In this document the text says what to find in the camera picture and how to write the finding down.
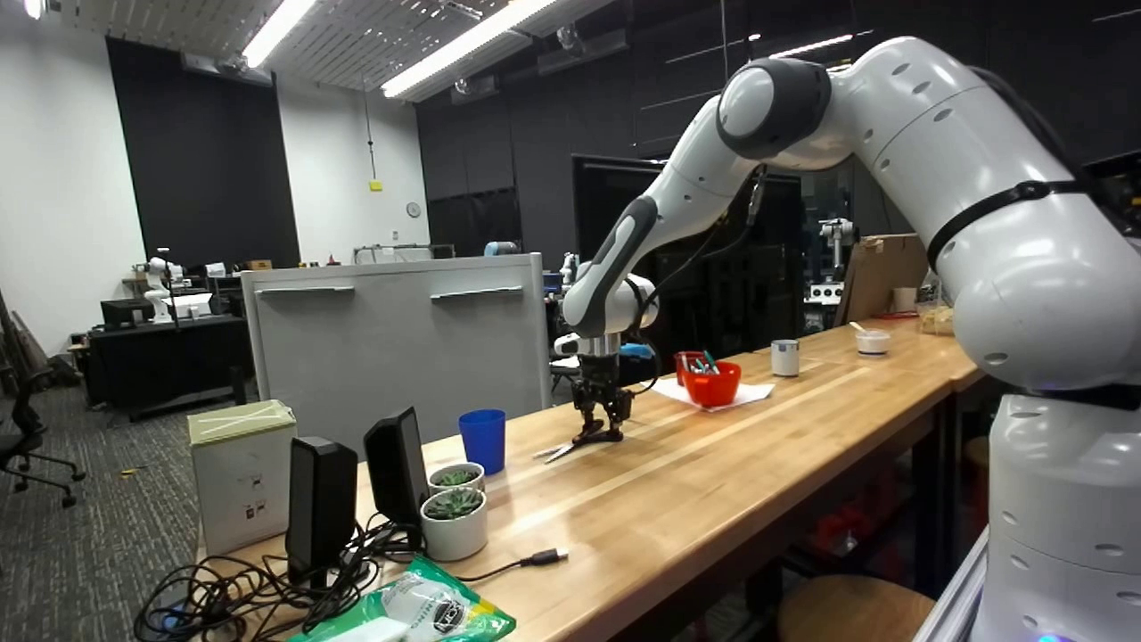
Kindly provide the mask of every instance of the cup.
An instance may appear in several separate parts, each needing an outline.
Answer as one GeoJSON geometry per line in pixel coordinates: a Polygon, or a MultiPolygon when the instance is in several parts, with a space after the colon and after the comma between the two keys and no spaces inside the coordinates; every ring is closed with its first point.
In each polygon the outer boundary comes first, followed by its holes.
{"type": "Polygon", "coordinates": [[[774,377],[796,377],[799,375],[799,341],[774,340],[771,341],[771,366],[774,366],[774,377]]]}
{"type": "Polygon", "coordinates": [[[894,313],[915,313],[915,289],[908,289],[908,287],[897,287],[897,289],[890,289],[890,309],[894,313]]]}
{"type": "Polygon", "coordinates": [[[504,471],[505,413],[494,406],[460,413],[460,440],[468,460],[480,465],[486,475],[504,471]]]}

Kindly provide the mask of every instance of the white cardboard box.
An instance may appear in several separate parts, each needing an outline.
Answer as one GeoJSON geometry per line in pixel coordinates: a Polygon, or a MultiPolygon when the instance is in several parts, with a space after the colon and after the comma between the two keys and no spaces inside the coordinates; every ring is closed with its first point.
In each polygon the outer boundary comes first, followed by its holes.
{"type": "Polygon", "coordinates": [[[295,416],[264,401],[186,413],[203,552],[232,552],[287,529],[287,443],[295,416]]]}

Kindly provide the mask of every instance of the wooden table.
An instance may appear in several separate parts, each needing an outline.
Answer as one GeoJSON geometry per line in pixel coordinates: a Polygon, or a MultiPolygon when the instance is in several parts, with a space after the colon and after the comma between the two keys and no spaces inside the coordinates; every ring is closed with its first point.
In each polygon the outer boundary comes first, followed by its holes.
{"type": "MultiPolygon", "coordinates": [[[[939,409],[979,370],[957,340],[885,328],[886,358],[860,358],[852,328],[803,340],[799,377],[771,377],[768,350],[736,358],[743,383],[774,383],[758,402],[695,409],[646,394],[625,443],[560,465],[538,453],[577,434],[575,406],[512,416],[505,471],[490,481],[490,550],[448,570],[476,575],[563,547],[567,564],[476,586],[517,618],[512,640],[646,640],[803,540],[832,481],[885,471],[922,440],[939,446],[939,409]]],[[[460,460],[463,446],[443,440],[423,453],[431,468],[460,460]]]]}

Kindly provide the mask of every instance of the office chair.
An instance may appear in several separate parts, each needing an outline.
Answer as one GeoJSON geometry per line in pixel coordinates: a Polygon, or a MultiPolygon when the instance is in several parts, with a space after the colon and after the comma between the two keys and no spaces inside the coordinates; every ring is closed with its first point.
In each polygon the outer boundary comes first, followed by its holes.
{"type": "Polygon", "coordinates": [[[0,295],[0,340],[2,352],[13,375],[13,406],[11,406],[11,427],[0,424],[0,471],[19,477],[13,490],[25,492],[30,487],[51,487],[63,492],[63,508],[74,508],[70,481],[81,481],[85,471],[70,460],[39,453],[47,424],[39,420],[31,397],[41,390],[47,366],[31,366],[31,350],[25,345],[13,317],[2,308],[0,295]],[[68,468],[70,481],[41,477],[31,471],[31,460],[68,468]]]}

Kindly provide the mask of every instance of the computer monitor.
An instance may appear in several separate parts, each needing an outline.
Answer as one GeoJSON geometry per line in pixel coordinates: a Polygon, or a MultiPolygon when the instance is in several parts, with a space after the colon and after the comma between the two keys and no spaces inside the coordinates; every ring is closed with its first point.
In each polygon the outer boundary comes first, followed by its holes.
{"type": "Polygon", "coordinates": [[[151,300],[98,300],[98,309],[108,333],[139,328],[152,317],[151,300]]]}

